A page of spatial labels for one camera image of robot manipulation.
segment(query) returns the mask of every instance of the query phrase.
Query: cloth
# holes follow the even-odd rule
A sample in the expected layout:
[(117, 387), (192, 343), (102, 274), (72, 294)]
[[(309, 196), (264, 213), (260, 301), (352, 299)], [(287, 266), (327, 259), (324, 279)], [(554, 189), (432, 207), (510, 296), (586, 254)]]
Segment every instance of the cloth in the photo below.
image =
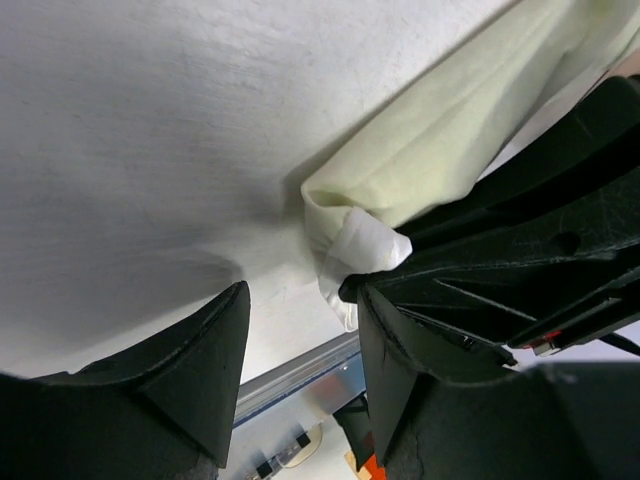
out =
[[(322, 263), (320, 289), (347, 330), (357, 317), (355, 308), (340, 304), (342, 280), (404, 261), (407, 239), (392, 228), (464, 197), (532, 110), (577, 77), (586, 79), (587, 88), (593, 85), (638, 32), (639, 9), (635, 0), (518, 3), (408, 88), (303, 183), (307, 233)], [(371, 219), (352, 217), (354, 208)], [(385, 227), (384, 235), (368, 234)], [(345, 248), (345, 229), (357, 230), (363, 240)], [(396, 264), (380, 268), (380, 258)]]

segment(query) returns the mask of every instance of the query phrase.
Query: pale yellow fabric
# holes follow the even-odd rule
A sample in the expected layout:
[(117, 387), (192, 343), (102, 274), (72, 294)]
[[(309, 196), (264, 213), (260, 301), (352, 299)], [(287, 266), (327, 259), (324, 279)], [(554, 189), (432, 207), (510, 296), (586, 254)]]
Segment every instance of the pale yellow fabric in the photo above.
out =
[(465, 196), (535, 106), (606, 68), (638, 0), (524, 0), (401, 94), (302, 185), (312, 248), (351, 208), (395, 227)]

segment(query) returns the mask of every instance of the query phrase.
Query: table surface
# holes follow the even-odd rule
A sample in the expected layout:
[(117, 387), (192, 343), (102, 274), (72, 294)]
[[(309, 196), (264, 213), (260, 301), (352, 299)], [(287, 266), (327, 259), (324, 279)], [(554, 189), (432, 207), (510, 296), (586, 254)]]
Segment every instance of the table surface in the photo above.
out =
[(0, 0), (0, 369), (137, 343), (246, 279), (243, 381), (342, 333), (299, 185), (509, 0)]

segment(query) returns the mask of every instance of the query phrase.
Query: black object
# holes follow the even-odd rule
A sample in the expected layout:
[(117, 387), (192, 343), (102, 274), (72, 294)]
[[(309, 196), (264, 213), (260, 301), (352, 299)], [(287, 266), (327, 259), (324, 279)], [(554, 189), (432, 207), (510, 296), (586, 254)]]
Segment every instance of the black object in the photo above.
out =
[(475, 348), (554, 352), (609, 335), (640, 312), (639, 152), (640, 83), (608, 79), (467, 198), (400, 227), (414, 253), (349, 277), (341, 298), (374, 286)]
[(227, 460), (249, 308), (238, 283), (77, 374), (0, 375), (0, 478), (215, 478)]
[(342, 427), (356, 459), (356, 471), (364, 466), (373, 454), (373, 434), (369, 420), (369, 405), (360, 395), (333, 414)]
[(639, 478), (640, 365), (478, 361), (360, 289), (378, 462), (389, 480)]

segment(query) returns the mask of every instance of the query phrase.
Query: folded cloth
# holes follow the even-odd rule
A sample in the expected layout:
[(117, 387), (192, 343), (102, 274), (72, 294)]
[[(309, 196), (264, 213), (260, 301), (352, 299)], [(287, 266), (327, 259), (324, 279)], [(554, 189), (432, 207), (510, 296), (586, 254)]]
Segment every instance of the folded cloth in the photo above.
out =
[(347, 330), (357, 316), (337, 296), (342, 280), (404, 261), (410, 242), (392, 229), (464, 197), (532, 110), (576, 77), (597, 81), (637, 34), (639, 11), (636, 0), (516, 4), (303, 183), (320, 289)]

